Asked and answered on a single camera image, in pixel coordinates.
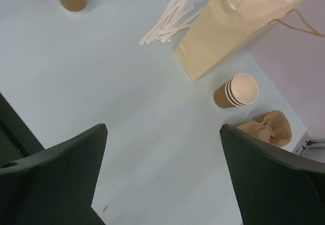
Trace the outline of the pile of white straws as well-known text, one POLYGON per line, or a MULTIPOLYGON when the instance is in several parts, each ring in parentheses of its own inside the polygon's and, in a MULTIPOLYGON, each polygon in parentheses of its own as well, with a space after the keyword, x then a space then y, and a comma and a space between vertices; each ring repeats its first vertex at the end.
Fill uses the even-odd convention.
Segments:
POLYGON ((193 26, 202 9, 194 11, 194 5, 188 0, 170 0, 155 25, 139 41, 140 45, 149 45, 155 41, 162 44, 172 41, 172 37, 193 26))

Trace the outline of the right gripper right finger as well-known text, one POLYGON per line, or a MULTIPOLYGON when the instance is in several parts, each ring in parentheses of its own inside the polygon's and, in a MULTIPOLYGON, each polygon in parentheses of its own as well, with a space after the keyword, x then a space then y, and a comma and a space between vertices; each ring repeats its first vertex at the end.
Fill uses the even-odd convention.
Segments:
POLYGON ((324 164, 230 124, 222 148, 243 224, 324 224, 324 164))

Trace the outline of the stack of paper cups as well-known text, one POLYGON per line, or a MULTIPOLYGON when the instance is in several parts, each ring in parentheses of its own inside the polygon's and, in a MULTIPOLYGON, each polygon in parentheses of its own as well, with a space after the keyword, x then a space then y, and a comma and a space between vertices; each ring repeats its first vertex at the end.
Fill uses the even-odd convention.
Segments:
POLYGON ((257 82, 246 73, 239 73, 219 87, 213 99, 221 108, 248 106, 253 104, 259 95, 257 82))

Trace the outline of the brown paper coffee cup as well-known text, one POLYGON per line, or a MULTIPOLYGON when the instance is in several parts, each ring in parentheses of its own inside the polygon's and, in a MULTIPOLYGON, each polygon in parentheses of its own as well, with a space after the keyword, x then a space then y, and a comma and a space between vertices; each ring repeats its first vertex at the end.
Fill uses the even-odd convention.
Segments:
POLYGON ((86 8, 87 0, 60 0, 62 6, 70 12, 80 12, 86 8))

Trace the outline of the brown pulp cup carriers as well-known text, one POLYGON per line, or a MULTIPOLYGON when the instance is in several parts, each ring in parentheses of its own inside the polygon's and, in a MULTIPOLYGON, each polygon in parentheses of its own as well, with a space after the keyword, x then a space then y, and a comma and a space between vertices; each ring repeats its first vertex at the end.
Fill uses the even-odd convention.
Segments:
POLYGON ((288 119, 283 112, 278 110, 262 114, 251 121, 239 123, 235 127, 279 148, 289 144, 293 136, 288 119))

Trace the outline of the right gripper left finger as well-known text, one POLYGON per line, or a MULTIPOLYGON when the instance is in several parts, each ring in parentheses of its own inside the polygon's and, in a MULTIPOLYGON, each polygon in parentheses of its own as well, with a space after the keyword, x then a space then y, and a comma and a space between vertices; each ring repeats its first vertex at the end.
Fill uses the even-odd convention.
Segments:
POLYGON ((1 167, 1 224, 88 224, 107 141, 97 124, 1 167))

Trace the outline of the tan paper bag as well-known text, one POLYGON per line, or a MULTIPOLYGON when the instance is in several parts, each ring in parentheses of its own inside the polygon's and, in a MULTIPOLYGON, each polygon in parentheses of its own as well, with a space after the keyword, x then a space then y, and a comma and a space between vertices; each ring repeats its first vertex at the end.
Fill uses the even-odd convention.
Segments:
POLYGON ((269 24, 297 11, 302 0, 209 0, 174 55, 195 81, 246 45, 269 24))

